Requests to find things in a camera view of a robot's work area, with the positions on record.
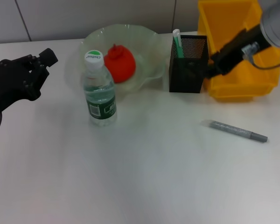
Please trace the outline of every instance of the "water bottle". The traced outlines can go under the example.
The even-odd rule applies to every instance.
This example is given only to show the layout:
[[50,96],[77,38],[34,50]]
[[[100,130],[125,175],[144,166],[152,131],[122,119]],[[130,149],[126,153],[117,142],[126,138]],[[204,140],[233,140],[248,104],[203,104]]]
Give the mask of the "water bottle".
[[107,126],[117,118],[113,78],[100,51],[88,51],[84,62],[87,70],[83,89],[91,120],[98,126]]

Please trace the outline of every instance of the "clear glass bowl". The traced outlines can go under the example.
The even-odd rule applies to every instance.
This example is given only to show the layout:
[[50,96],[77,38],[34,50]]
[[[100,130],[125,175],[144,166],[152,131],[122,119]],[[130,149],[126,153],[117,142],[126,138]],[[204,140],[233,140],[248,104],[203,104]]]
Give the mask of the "clear glass bowl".
[[132,92],[145,82],[160,78],[165,74],[166,59],[170,51],[159,34],[137,25],[115,24],[98,29],[86,37],[79,48],[80,71],[84,73],[84,55],[89,50],[99,50],[106,55],[114,45],[123,45],[133,54],[136,71],[127,81],[116,84],[117,91]]

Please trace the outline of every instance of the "yellow bin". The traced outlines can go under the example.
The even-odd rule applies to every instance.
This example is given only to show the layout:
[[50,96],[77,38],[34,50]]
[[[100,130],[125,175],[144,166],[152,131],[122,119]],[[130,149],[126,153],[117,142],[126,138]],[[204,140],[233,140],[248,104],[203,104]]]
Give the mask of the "yellow bin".
[[[210,55],[220,50],[241,30],[260,23],[262,10],[257,0],[199,0],[198,34],[207,35]],[[280,63],[280,49],[270,47],[254,56],[260,67]],[[263,96],[278,85],[280,68],[259,70],[248,61],[239,63],[229,74],[205,80],[209,94],[224,101],[250,100]]]

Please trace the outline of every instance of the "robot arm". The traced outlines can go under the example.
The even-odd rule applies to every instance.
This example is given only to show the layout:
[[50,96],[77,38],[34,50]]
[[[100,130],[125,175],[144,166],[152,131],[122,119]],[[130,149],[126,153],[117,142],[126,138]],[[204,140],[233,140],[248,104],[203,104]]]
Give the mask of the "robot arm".
[[0,61],[0,113],[20,99],[33,101],[40,97],[40,89],[49,75],[46,67],[58,59],[51,49],[39,55]]
[[242,30],[232,41],[210,58],[210,64],[203,76],[212,78],[228,74],[244,58],[252,60],[252,55],[270,46],[280,48],[280,2],[266,10],[259,25],[249,31]]

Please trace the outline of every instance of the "red toy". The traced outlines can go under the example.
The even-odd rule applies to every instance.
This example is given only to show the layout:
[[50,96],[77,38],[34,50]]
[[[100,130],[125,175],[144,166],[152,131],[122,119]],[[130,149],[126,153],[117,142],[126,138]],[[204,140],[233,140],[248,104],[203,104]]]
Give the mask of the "red toy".
[[116,83],[128,80],[136,70],[136,62],[132,53],[122,45],[114,44],[108,50],[104,61]]

